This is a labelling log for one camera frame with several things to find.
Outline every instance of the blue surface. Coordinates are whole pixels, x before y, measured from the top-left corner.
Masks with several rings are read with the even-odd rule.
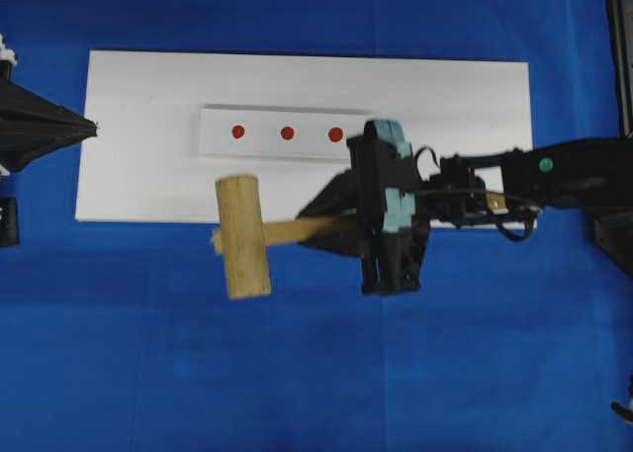
[[[81,111],[91,48],[530,63],[536,145],[615,136],[604,0],[0,0],[15,81]],[[209,226],[73,219],[79,148],[3,184],[0,448],[621,451],[633,289],[575,212],[532,239],[439,231],[423,292],[362,298],[353,260],[270,249],[225,300]]]

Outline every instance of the cable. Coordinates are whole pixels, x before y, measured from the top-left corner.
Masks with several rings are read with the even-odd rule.
[[[415,195],[420,197],[432,196],[432,195],[474,195],[474,194],[482,194],[482,195],[497,195],[502,196],[508,200],[515,201],[517,203],[521,203],[522,206],[517,207],[514,211],[508,210],[509,213],[514,213],[515,211],[529,210],[531,213],[529,214],[526,220],[522,220],[523,222],[523,233],[516,234],[515,232],[510,231],[503,225],[503,220],[496,215],[488,205],[483,205],[481,200],[476,200],[479,202],[480,207],[486,212],[490,221],[495,225],[498,232],[500,232],[506,239],[509,239],[512,242],[520,242],[527,239],[532,232],[534,231],[534,221],[543,213],[543,209],[535,202],[528,200],[526,198],[517,197],[515,195],[508,195],[503,192],[497,192],[494,190],[487,190],[485,188],[458,188],[455,190],[421,190],[417,192],[413,192]]]
[[[486,188],[457,188],[454,190],[449,189],[434,189],[434,190],[419,190],[416,192],[411,192],[414,195],[418,195],[420,197],[430,197],[433,195],[497,195],[499,197],[504,197],[508,200],[520,203],[523,205],[523,208],[529,208],[537,215],[543,213],[543,208],[536,202],[532,200],[528,200],[527,198],[517,197],[516,195],[509,195],[504,192],[498,192],[495,190],[488,190]]]
[[[435,154],[435,150],[433,150],[429,145],[424,145],[424,146],[422,146],[421,148],[419,148],[417,150],[417,152],[413,156],[413,160],[415,161],[415,166],[417,166],[417,160],[419,159],[419,157],[427,150],[431,154],[431,158],[433,159],[433,163],[435,164],[435,166],[437,168],[440,168],[439,164],[437,163],[437,155]]]

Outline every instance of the red dot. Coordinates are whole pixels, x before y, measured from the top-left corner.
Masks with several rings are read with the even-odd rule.
[[[332,128],[327,133],[327,136],[332,142],[341,142],[343,140],[343,129],[341,128]]]
[[[294,136],[295,136],[295,130],[293,128],[286,126],[285,128],[281,130],[281,137],[284,140],[290,140]]]
[[[244,126],[233,126],[233,129],[230,131],[233,134],[233,137],[240,138],[246,133]]]

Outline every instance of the green light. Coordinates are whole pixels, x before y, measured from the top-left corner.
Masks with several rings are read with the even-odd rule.
[[[538,168],[543,173],[551,172],[554,169],[554,160],[550,157],[543,157],[541,161],[538,162]]]

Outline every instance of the wooden mallet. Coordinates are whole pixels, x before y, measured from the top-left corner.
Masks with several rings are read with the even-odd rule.
[[[268,296],[271,292],[266,246],[300,242],[315,235],[353,229],[353,216],[314,217],[264,223],[257,178],[233,175],[216,181],[221,227],[213,234],[216,254],[225,257],[230,299]]]

